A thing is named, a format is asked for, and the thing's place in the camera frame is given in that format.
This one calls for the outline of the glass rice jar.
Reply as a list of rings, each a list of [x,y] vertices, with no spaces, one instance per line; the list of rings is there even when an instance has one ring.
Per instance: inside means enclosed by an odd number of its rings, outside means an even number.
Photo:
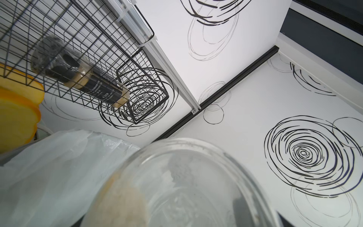
[[[252,175],[221,148],[191,138],[151,143],[108,178],[83,227],[280,227]]]

